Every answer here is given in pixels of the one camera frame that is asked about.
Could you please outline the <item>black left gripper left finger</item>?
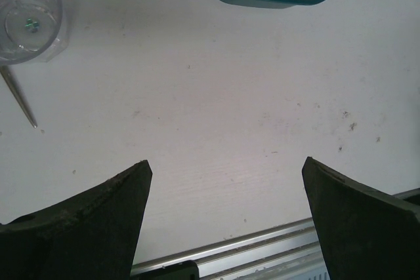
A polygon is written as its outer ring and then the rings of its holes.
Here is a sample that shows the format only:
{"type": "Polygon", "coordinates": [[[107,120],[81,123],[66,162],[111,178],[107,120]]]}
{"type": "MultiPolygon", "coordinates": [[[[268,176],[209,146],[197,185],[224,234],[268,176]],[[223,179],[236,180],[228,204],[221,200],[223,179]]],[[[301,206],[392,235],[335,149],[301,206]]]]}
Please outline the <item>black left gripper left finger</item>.
{"type": "Polygon", "coordinates": [[[152,182],[141,161],[1,225],[2,279],[128,279],[152,182]]]}

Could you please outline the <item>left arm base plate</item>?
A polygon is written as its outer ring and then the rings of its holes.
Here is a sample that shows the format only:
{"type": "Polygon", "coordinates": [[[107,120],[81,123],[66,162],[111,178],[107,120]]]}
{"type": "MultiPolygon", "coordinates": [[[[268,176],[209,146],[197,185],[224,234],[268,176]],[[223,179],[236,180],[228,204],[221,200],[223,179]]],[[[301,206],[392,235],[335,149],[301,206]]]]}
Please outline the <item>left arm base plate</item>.
{"type": "Polygon", "coordinates": [[[198,265],[192,261],[185,261],[157,270],[147,271],[130,276],[134,280],[199,280],[198,265]]]}

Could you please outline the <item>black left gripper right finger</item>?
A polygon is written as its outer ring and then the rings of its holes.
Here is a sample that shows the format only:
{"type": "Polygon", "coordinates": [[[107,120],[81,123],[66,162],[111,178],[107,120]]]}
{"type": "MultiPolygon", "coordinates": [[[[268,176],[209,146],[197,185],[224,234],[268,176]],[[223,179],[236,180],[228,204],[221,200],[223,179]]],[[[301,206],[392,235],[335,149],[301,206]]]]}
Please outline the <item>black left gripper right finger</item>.
{"type": "Polygon", "coordinates": [[[419,278],[419,190],[389,195],[307,157],[304,188],[331,279],[419,278]]]}

